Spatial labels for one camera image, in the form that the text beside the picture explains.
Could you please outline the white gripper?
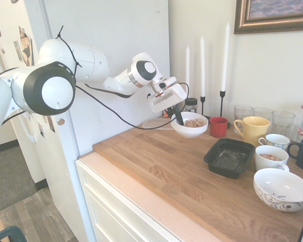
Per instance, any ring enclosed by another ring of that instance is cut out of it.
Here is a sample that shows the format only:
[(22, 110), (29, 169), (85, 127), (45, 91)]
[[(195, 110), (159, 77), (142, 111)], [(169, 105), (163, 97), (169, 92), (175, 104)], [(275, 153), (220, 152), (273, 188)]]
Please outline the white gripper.
[[(173, 110), (172, 106), (184, 101), (186, 99), (186, 92), (180, 84), (174, 84), (173, 86), (169, 87), (160, 97), (156, 97), (154, 95), (149, 96), (147, 98), (150, 108), (154, 113), (161, 112), (167, 109), (168, 117), (172, 117)], [(178, 124), (181, 126), (184, 125), (184, 121), (181, 115), (180, 108), (175, 108), (175, 116), (177, 119)]]

